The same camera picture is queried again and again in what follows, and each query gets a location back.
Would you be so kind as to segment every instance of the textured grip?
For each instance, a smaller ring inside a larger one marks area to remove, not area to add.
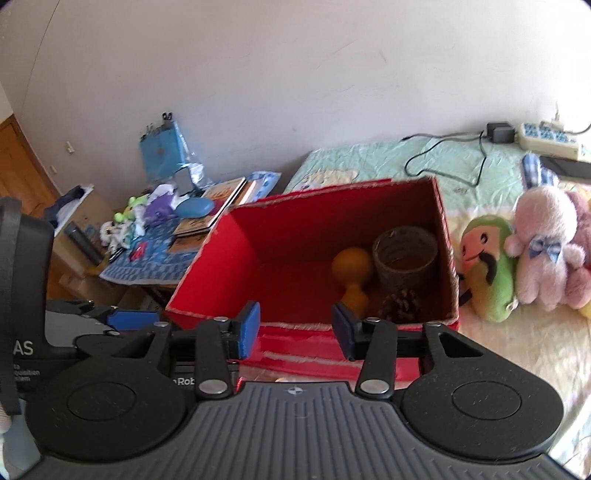
[[[177,436],[105,465],[46,457],[25,480],[574,480],[546,455],[513,465],[453,459],[421,443],[392,405],[347,384],[246,383],[204,402]]]

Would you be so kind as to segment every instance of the cardboard box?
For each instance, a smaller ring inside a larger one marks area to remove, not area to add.
[[[100,244],[100,227],[103,223],[113,219],[113,209],[100,198],[99,194],[92,190],[85,196],[80,205],[74,210],[66,224],[74,222],[82,230],[100,252],[105,249]],[[53,261],[58,263],[62,270],[85,277],[85,269],[94,265],[86,258],[84,253],[66,235],[63,228],[56,232],[53,241]]]
[[[60,285],[74,298],[93,300],[97,305],[117,305],[127,290],[125,285],[116,285],[100,278],[79,278],[67,274],[62,275]]]
[[[349,247],[371,251],[381,233],[401,225],[428,229],[439,246],[439,278],[423,299],[421,323],[457,327],[457,278],[435,179],[333,186],[231,209],[203,244],[167,312],[180,326],[192,328],[210,317],[234,317],[246,301],[256,300],[263,324],[246,364],[354,378],[359,364],[345,362],[330,327],[330,309],[344,293],[332,277],[332,259]],[[387,292],[377,276],[365,291],[371,300],[368,316],[377,316]],[[418,369],[405,367],[415,364],[400,362],[397,379],[415,378]]]

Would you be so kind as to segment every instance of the green plush toy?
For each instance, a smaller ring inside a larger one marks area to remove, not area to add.
[[[509,223],[495,215],[471,221],[462,234],[462,269],[468,290],[460,305],[469,300],[479,317],[503,322],[516,308],[515,263],[507,257],[505,238],[512,234]]]

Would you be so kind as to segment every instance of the power strip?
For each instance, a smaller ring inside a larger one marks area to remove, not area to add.
[[[519,146],[537,154],[591,162],[591,154],[577,137],[545,123],[521,124],[517,130]]]

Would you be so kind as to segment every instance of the book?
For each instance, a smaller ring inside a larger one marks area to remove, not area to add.
[[[259,188],[257,182],[258,180],[248,180],[238,195],[236,195],[236,198],[232,202],[232,206],[244,205],[245,203],[251,202]]]
[[[207,238],[206,233],[197,233],[176,238],[168,247],[169,254],[180,252],[196,252]]]
[[[186,236],[194,233],[209,232],[222,212],[241,191],[245,181],[246,179],[244,177],[240,177],[239,179],[224,181],[209,187],[203,193],[203,197],[213,200],[213,210],[202,218],[185,218],[181,220],[173,235]]]

